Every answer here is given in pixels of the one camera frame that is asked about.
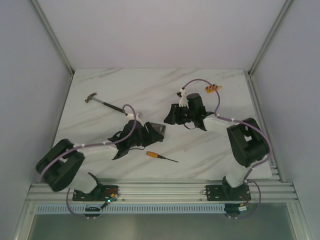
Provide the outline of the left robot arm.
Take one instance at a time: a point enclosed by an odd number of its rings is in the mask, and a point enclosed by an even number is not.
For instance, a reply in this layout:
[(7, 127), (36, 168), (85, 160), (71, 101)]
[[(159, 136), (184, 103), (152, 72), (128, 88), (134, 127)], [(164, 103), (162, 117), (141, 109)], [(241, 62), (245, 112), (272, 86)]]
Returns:
[(142, 124), (131, 119), (121, 131), (103, 143), (75, 146), (65, 138), (36, 164), (35, 169), (54, 192), (71, 188), (84, 192), (90, 201), (97, 201), (102, 196), (102, 188), (93, 175), (79, 172), (88, 150), (102, 151), (103, 160), (118, 160), (131, 150), (143, 150), (162, 142), (165, 139), (165, 130), (166, 126), (163, 124), (149, 121)]

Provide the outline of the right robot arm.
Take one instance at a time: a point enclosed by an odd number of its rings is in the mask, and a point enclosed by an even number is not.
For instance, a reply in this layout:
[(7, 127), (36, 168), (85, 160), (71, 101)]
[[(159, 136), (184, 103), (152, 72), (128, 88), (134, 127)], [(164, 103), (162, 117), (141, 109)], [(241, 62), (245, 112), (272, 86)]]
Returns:
[(168, 125), (193, 123), (196, 129), (226, 134), (236, 163), (223, 177), (219, 191), (228, 200), (245, 194), (246, 183), (249, 182), (248, 176), (256, 166), (266, 162), (265, 156), (271, 151), (270, 144), (256, 120), (249, 117), (238, 121), (233, 118), (223, 118), (217, 111), (206, 111), (198, 93), (186, 95), (181, 89), (177, 96), (179, 103), (171, 105), (169, 114), (163, 122)]

